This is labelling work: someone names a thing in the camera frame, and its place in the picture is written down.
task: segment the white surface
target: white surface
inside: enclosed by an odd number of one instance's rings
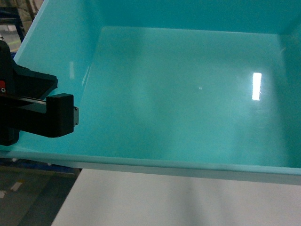
[[[301,186],[84,169],[52,224],[259,225],[301,225]]]

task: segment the floor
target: floor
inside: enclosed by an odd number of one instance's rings
[[[0,25],[0,39],[4,40],[11,52],[17,52],[21,45],[16,28],[10,25]]]
[[[0,226],[50,226],[75,180],[71,173],[0,166]]]

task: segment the turquoise plastic bin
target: turquoise plastic bin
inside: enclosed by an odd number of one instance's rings
[[[1,157],[301,184],[301,1],[47,0],[15,60],[80,121]]]

